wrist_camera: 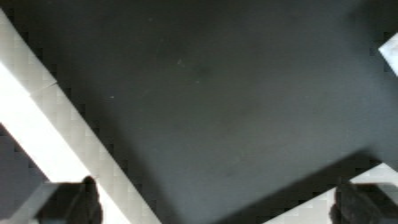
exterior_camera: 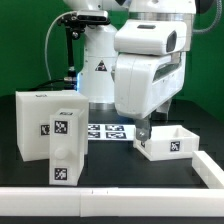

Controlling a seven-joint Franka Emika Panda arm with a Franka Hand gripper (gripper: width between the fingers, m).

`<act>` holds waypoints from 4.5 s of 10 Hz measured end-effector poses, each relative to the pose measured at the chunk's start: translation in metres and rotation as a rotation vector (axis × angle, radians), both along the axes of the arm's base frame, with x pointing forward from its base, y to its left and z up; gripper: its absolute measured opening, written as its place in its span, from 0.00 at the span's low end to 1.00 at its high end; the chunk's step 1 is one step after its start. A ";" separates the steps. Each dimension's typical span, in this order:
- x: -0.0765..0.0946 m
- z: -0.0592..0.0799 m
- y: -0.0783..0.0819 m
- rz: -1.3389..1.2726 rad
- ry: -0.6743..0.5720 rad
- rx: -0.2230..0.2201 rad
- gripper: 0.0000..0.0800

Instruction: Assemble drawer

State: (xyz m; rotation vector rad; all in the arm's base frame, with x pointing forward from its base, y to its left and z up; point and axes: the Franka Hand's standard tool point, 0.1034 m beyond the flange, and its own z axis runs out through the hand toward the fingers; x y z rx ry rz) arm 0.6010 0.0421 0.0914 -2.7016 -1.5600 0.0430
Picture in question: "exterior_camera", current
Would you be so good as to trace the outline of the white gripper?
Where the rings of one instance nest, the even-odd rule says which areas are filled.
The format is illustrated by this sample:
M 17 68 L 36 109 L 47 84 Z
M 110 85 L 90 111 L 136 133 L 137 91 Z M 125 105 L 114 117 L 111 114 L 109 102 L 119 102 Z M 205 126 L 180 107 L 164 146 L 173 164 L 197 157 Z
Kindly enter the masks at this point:
M 129 19 L 115 35 L 115 50 L 119 52 L 115 108 L 119 115 L 137 119 L 139 141 L 151 137 L 150 118 L 146 116 L 154 110 L 168 114 L 170 98 L 183 87 L 186 33 L 182 21 Z

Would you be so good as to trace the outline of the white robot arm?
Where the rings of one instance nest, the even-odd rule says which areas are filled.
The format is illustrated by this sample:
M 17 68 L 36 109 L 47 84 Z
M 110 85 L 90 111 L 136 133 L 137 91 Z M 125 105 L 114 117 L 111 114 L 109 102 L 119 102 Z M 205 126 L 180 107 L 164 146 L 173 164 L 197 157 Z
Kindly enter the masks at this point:
M 85 35 L 84 67 L 78 90 L 91 104 L 112 103 L 135 121 L 136 137 L 151 137 L 151 113 L 169 111 L 170 99 L 184 83 L 186 52 L 194 17 L 222 0 L 63 0 L 74 14 L 76 36 Z

